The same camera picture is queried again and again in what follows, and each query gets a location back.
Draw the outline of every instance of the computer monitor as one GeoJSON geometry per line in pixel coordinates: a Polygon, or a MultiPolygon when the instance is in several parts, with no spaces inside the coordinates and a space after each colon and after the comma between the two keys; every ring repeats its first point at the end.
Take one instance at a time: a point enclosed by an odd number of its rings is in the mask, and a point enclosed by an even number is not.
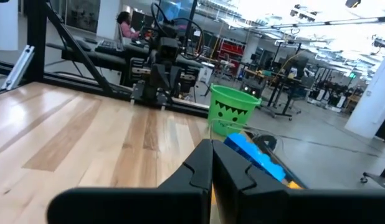
{"type": "Polygon", "coordinates": [[[144,17],[144,22],[146,26],[151,26],[154,23],[154,17],[146,14],[144,17]]]}
{"type": "Polygon", "coordinates": [[[282,64],[280,62],[273,62],[271,70],[274,72],[279,72],[282,67],[282,64]]]}
{"type": "Polygon", "coordinates": [[[290,74],[290,71],[292,68],[296,69],[297,75],[295,76],[295,78],[301,78],[302,76],[305,75],[305,67],[308,61],[309,59],[304,56],[288,55],[284,69],[288,75],[290,74]]]}
{"type": "MultiPolygon", "coordinates": [[[[197,0],[161,0],[160,7],[163,10],[165,16],[170,19],[175,18],[186,18],[190,19],[190,17],[194,16],[195,6],[197,0]]],[[[161,13],[158,14],[158,21],[162,21],[163,17],[161,13]]],[[[187,36],[188,39],[188,21],[177,21],[176,25],[179,29],[179,32],[182,32],[187,36]]]]}
{"type": "Polygon", "coordinates": [[[130,26],[134,28],[134,30],[138,31],[143,27],[142,21],[144,21],[144,13],[134,11],[133,15],[131,17],[131,24],[130,26]]]}

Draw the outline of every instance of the woman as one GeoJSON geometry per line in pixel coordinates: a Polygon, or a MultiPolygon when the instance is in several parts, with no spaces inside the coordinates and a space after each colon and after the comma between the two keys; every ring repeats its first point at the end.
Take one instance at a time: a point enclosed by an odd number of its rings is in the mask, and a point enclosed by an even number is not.
{"type": "Polygon", "coordinates": [[[130,17],[129,12],[119,13],[116,21],[120,25],[120,29],[122,31],[123,37],[131,38],[131,39],[137,39],[138,38],[140,31],[134,32],[134,33],[131,31],[131,27],[130,27],[131,17],[130,17]]]}

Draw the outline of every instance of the cable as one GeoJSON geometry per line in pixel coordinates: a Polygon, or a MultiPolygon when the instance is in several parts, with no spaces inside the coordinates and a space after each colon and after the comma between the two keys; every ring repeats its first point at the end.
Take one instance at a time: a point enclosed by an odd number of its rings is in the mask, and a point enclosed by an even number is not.
{"type": "MultiPolygon", "coordinates": [[[[206,16],[204,18],[203,25],[205,25],[205,22],[206,22],[206,19],[207,19],[208,15],[209,15],[209,10],[206,11],[206,16]]],[[[203,35],[204,35],[204,33],[201,33],[201,36],[199,37],[199,42],[198,42],[197,50],[198,50],[199,45],[201,44],[201,39],[202,39],[203,35]]]]}
{"type": "Polygon", "coordinates": [[[285,63],[282,65],[282,67],[280,68],[280,70],[278,71],[278,73],[274,76],[274,78],[273,78],[270,82],[271,82],[271,83],[274,82],[274,80],[280,75],[280,72],[283,70],[283,68],[287,65],[287,63],[288,63],[291,59],[293,59],[294,57],[296,57],[296,56],[298,56],[298,55],[300,55],[300,54],[302,54],[302,53],[304,53],[304,52],[306,52],[307,50],[308,50],[308,49],[302,50],[302,51],[298,52],[297,54],[295,54],[294,56],[288,58],[288,60],[285,61],[285,63]]]}
{"type": "MultiPolygon", "coordinates": [[[[190,19],[183,18],[183,17],[173,19],[173,21],[177,21],[177,20],[185,20],[185,21],[191,22],[192,24],[194,24],[194,25],[199,29],[199,31],[201,31],[202,34],[204,33],[203,29],[202,29],[196,22],[194,22],[194,21],[192,21],[192,20],[190,20],[190,19]]],[[[204,51],[204,46],[201,46],[201,51],[200,51],[200,53],[197,54],[195,57],[189,58],[189,57],[185,57],[184,55],[181,55],[181,56],[184,57],[185,59],[188,59],[188,60],[196,60],[196,59],[198,59],[198,58],[201,56],[201,54],[202,54],[203,51],[204,51]]]]}
{"type": "Polygon", "coordinates": [[[219,37],[216,39],[215,47],[214,47],[214,48],[213,48],[213,50],[212,50],[212,53],[211,53],[211,57],[210,57],[210,59],[212,59],[212,57],[213,57],[213,53],[214,53],[214,52],[215,52],[215,50],[216,50],[216,47],[217,47],[217,43],[219,42],[219,39],[220,39],[220,34],[222,33],[223,25],[224,25],[224,22],[222,22],[222,25],[220,26],[220,30],[219,30],[219,37]]]}
{"type": "Polygon", "coordinates": [[[194,102],[197,103],[197,97],[196,97],[196,94],[195,94],[195,84],[194,84],[193,90],[194,90],[194,102]]]}
{"type": "Polygon", "coordinates": [[[158,12],[161,12],[163,16],[163,22],[165,23],[169,21],[168,18],[165,16],[165,13],[162,11],[161,7],[157,3],[151,3],[151,14],[153,15],[153,18],[154,18],[154,24],[158,27],[159,31],[161,31],[163,34],[166,34],[167,37],[170,37],[170,35],[167,32],[165,32],[163,28],[159,25],[158,18],[157,18],[159,13],[157,13],[155,17],[154,6],[158,8],[158,12]]]}
{"type": "MultiPolygon", "coordinates": [[[[57,73],[57,74],[59,74],[59,75],[65,74],[65,75],[71,75],[71,76],[75,76],[75,77],[80,77],[80,75],[75,74],[75,73],[72,73],[72,72],[56,71],[56,72],[53,72],[53,73],[57,73]]],[[[94,81],[95,81],[94,78],[89,78],[89,77],[83,77],[83,78],[85,78],[85,79],[87,79],[87,80],[94,80],[94,81]]]]}
{"type": "MultiPolygon", "coordinates": [[[[53,10],[53,5],[51,5],[51,1],[49,1],[49,4],[50,4],[51,10],[53,10]]],[[[65,43],[65,40],[62,38],[62,36],[60,35],[60,33],[59,33],[58,31],[57,31],[57,33],[58,33],[58,36],[59,36],[60,39],[61,39],[62,45],[64,46],[64,50],[67,50],[67,44],[65,43]]],[[[81,77],[84,77],[84,76],[82,75],[82,72],[80,71],[79,67],[76,65],[76,63],[75,63],[73,60],[71,60],[71,62],[72,62],[73,65],[75,66],[76,70],[78,70],[80,76],[81,76],[81,77]]]]}
{"type": "Polygon", "coordinates": [[[59,60],[59,61],[56,61],[56,62],[47,63],[47,64],[44,65],[44,67],[48,67],[48,66],[51,66],[51,65],[56,65],[56,64],[62,63],[62,62],[66,62],[66,60],[59,60]]]}
{"type": "MultiPolygon", "coordinates": [[[[98,56],[97,52],[94,52],[95,53],[95,58],[97,58],[97,63],[100,64],[100,57],[98,56]]],[[[100,72],[101,72],[101,76],[104,77],[104,73],[103,73],[103,70],[101,69],[101,66],[98,66],[100,68],[100,72]]]]}

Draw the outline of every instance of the gray floor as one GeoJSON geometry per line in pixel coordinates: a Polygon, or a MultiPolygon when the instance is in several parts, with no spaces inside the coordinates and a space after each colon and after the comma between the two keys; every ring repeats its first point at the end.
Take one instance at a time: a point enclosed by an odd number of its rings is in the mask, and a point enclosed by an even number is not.
{"type": "MultiPolygon", "coordinates": [[[[26,45],[26,20],[19,19],[18,52],[0,52],[0,60],[14,63],[21,50],[26,45]]],[[[58,35],[51,24],[47,26],[47,41],[59,42],[58,35]]],[[[71,30],[74,35],[92,37],[77,30],[71,30]]],[[[45,62],[52,63],[60,59],[60,51],[46,48],[45,62]]],[[[80,65],[84,75],[89,76],[83,65],[80,65]]],[[[76,73],[70,62],[59,63],[47,67],[48,71],[66,71],[76,73]]],[[[112,83],[119,82],[117,72],[103,69],[104,76],[112,83]]],[[[206,91],[206,86],[198,83],[196,96],[198,103],[209,104],[210,96],[200,96],[206,91]]],[[[271,90],[265,90],[269,96],[271,90]]],[[[378,188],[371,181],[363,185],[359,178],[364,171],[380,173],[385,166],[385,144],[375,139],[364,139],[344,129],[347,118],[337,113],[324,110],[304,101],[295,103],[302,113],[287,118],[271,118],[264,110],[255,110],[249,125],[265,129],[279,136],[283,148],[277,149],[278,156],[292,171],[309,187],[316,189],[370,189],[378,188]]]]}

